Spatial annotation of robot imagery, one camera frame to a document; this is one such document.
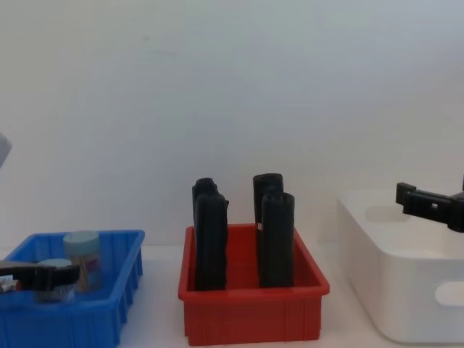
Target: white plastic bin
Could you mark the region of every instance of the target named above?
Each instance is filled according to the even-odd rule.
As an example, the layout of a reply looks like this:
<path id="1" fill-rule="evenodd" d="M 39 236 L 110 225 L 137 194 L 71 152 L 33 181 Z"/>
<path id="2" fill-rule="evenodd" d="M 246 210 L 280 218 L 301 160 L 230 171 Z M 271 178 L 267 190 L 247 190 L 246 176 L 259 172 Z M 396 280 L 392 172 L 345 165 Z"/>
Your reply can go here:
<path id="1" fill-rule="evenodd" d="M 402 214 L 394 191 L 339 197 L 340 262 L 381 333 L 464 342 L 464 233 Z"/>

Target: red plastic bin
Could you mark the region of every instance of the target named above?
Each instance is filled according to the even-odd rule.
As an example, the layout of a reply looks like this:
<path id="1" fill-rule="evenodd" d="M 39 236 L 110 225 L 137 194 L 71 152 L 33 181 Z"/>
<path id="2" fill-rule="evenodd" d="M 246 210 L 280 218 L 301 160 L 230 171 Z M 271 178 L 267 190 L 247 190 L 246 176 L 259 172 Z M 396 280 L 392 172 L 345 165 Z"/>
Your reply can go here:
<path id="1" fill-rule="evenodd" d="M 259 288 L 254 224 L 228 226 L 227 261 L 226 290 L 194 291 L 194 228 L 187 228 L 178 296 L 191 346 L 319 339 L 329 285 L 296 230 L 293 288 Z"/>

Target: black object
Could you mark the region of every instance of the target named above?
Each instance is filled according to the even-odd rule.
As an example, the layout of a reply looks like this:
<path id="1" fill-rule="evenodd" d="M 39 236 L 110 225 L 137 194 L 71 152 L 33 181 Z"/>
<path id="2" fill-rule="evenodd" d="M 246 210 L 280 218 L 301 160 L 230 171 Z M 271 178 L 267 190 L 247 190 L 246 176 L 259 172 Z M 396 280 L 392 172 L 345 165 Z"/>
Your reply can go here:
<path id="1" fill-rule="evenodd" d="M 398 183 L 396 202 L 403 206 L 405 214 L 446 223 L 450 230 L 464 232 L 464 185 L 463 192 L 445 196 Z"/>
<path id="2" fill-rule="evenodd" d="M 5 261 L 4 266 L 0 268 L 0 276 L 13 276 L 14 280 L 20 282 L 23 291 L 51 291 L 57 286 L 77 283 L 79 275 L 78 265 L 56 268 L 29 264 L 23 266 L 20 262 L 15 262 L 10 267 Z"/>
<path id="3" fill-rule="evenodd" d="M 260 287 L 294 285 L 294 210 L 291 194 L 270 192 L 262 199 Z"/>
<path id="4" fill-rule="evenodd" d="M 196 198 L 200 194 L 216 194 L 218 192 L 218 186 L 211 178 L 198 179 L 195 185 L 191 188 L 192 200 L 194 203 L 194 221 L 195 221 L 195 204 Z"/>
<path id="5" fill-rule="evenodd" d="M 256 258 L 258 275 L 261 278 L 262 264 L 262 198 L 266 193 L 283 193 L 283 177 L 281 174 L 268 173 L 253 177 L 254 222 L 256 223 Z"/>
<path id="6" fill-rule="evenodd" d="M 227 206 L 219 193 L 200 194 L 195 204 L 197 291 L 224 290 L 227 269 Z"/>

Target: blue plastic bin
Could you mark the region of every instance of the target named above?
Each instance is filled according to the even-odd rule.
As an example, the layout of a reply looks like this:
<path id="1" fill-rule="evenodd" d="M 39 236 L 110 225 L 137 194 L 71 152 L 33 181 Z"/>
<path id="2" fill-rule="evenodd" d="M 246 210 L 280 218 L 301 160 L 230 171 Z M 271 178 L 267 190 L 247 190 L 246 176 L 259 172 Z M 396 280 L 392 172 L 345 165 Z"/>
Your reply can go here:
<path id="1" fill-rule="evenodd" d="M 66 233 L 28 237 L 5 260 L 65 257 Z M 74 302 L 40 304 L 31 291 L 0 295 L 0 348 L 114 348 L 142 275 L 143 231 L 100 232 L 103 286 Z"/>

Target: jar lid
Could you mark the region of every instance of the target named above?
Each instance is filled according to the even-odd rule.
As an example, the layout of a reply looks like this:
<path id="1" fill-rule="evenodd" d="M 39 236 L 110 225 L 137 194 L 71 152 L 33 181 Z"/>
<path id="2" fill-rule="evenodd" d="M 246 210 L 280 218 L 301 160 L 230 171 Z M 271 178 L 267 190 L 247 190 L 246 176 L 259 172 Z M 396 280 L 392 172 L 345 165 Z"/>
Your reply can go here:
<path id="1" fill-rule="evenodd" d="M 77 231 L 68 233 L 64 238 L 68 256 L 83 256 L 100 250 L 99 233 L 96 231 Z"/>

